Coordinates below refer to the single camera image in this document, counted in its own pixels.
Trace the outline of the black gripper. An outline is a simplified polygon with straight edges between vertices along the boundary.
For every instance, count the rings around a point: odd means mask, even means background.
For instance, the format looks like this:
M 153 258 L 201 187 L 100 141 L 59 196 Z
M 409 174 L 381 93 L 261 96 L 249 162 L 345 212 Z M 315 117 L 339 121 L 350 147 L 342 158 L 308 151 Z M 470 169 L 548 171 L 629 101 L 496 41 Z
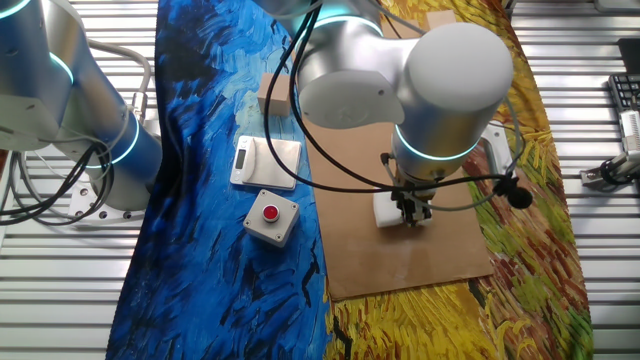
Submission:
M 406 181 L 405 179 L 393 178 L 393 185 L 395 187 L 411 187 L 415 186 L 414 183 Z M 398 209 L 401 211 L 403 221 L 408 227 L 416 225 L 428 225 L 432 220 L 431 209 L 425 205 L 430 203 L 434 199 L 433 190 L 420 190 L 420 191 L 398 191 L 391 192 L 391 199 L 398 203 Z

